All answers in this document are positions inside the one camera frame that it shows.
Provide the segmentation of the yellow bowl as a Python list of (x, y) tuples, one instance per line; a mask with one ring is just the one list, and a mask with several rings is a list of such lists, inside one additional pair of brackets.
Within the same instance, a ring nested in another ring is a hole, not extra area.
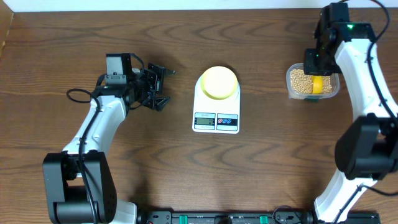
[(200, 87), (207, 97), (213, 100), (225, 100), (238, 89), (238, 79), (229, 68), (215, 66), (202, 74)]

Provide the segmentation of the yellow measuring cup scoop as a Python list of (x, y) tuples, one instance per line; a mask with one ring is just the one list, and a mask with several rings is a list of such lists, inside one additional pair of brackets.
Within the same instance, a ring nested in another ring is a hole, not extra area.
[(313, 76), (312, 77), (312, 83), (313, 83), (313, 87), (312, 87), (312, 93), (317, 95), (317, 94), (321, 94), (323, 91), (323, 78), (322, 76)]

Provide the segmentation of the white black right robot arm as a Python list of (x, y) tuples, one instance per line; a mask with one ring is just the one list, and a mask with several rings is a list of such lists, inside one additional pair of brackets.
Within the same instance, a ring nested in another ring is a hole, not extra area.
[(389, 92), (377, 58), (371, 24), (352, 22), (346, 1), (321, 9), (314, 49), (305, 51), (307, 75), (344, 76), (353, 109), (353, 123), (335, 146), (337, 170), (323, 193), (304, 213), (301, 223), (369, 223), (349, 210), (366, 190), (397, 172), (397, 103)]

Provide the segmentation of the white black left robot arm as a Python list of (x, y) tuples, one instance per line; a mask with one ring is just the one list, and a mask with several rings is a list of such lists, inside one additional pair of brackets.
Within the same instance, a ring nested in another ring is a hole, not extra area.
[(117, 197), (108, 155), (119, 125), (141, 106), (162, 111), (164, 78), (174, 70), (153, 63), (133, 68), (134, 53), (106, 55), (86, 103), (90, 110), (73, 139), (59, 153), (48, 153), (42, 167), (52, 223), (146, 223), (147, 215)]

